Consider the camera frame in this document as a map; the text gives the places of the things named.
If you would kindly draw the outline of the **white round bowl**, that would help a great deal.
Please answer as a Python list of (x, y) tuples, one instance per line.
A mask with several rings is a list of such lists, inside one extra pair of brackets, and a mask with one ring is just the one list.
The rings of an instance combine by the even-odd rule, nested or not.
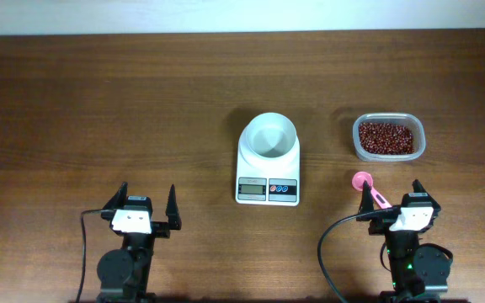
[(263, 158), (287, 156), (298, 141), (295, 125), (279, 113), (263, 113), (254, 117), (243, 131), (250, 152)]

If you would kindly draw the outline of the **pink measuring scoop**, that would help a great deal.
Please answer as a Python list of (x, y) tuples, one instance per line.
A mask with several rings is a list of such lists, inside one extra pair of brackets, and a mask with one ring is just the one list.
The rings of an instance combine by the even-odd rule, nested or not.
[(352, 186), (358, 191), (363, 191), (364, 186), (367, 185), (370, 189), (371, 197), (381, 209), (392, 207), (388, 200), (377, 189), (374, 188), (373, 177), (369, 173), (357, 172), (353, 176), (351, 183)]

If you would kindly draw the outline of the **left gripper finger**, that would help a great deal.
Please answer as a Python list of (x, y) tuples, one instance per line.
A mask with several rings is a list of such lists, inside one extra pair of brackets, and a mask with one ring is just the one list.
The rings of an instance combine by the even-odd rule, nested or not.
[(104, 205), (102, 210), (114, 210), (121, 208), (126, 200), (128, 183), (123, 182), (114, 196)]
[(168, 226), (170, 230), (180, 230), (182, 227), (182, 220), (179, 214), (179, 208), (176, 200), (176, 189), (172, 184), (168, 194), (168, 202), (165, 211), (168, 218)]

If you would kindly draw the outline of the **red beans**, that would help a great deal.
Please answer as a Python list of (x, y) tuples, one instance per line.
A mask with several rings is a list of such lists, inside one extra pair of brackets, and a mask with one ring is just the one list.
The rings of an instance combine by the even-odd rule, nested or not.
[(358, 126), (360, 144), (377, 155), (407, 155), (414, 153), (413, 133), (406, 126), (392, 123), (361, 123)]

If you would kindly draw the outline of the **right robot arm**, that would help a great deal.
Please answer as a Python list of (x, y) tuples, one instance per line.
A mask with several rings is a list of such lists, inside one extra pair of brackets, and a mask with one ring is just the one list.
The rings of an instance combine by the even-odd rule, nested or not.
[(439, 302), (448, 291), (447, 279), (453, 263), (453, 253), (437, 244), (420, 242), (441, 211), (437, 201), (418, 180), (413, 192), (402, 197), (400, 205), (374, 208), (378, 198), (367, 181), (352, 182), (362, 193), (360, 221), (368, 221), (371, 236), (385, 237), (381, 248), (387, 254), (392, 276), (392, 291), (379, 294), (380, 302)]

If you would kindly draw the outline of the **clear plastic bean container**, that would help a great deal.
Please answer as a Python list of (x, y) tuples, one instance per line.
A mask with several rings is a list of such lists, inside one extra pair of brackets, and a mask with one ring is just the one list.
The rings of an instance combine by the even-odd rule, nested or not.
[[(361, 123), (392, 123), (409, 128), (413, 133), (414, 153), (407, 155), (377, 155), (365, 151), (359, 138), (358, 126)], [(405, 162), (422, 155), (426, 147), (424, 128), (415, 116), (405, 113), (371, 113), (361, 115), (353, 124), (352, 136), (355, 153), (362, 161), (367, 162)]]

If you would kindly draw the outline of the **white digital kitchen scale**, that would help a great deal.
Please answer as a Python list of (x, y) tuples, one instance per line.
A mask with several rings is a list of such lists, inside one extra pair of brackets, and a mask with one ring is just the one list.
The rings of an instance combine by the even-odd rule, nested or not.
[(276, 142), (241, 134), (237, 147), (235, 200), (244, 205), (297, 206), (301, 198), (301, 148), (297, 136)]

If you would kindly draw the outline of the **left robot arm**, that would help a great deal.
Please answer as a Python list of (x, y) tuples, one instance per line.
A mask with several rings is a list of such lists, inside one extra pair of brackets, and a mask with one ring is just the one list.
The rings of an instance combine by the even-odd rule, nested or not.
[(156, 296), (147, 291), (147, 286), (155, 241), (169, 239), (172, 231), (182, 227), (174, 186), (169, 190), (165, 221), (152, 219), (150, 198), (127, 192), (128, 183), (122, 183), (101, 210), (101, 218), (122, 237), (122, 244), (98, 262), (96, 272), (101, 286), (97, 302), (154, 302)]

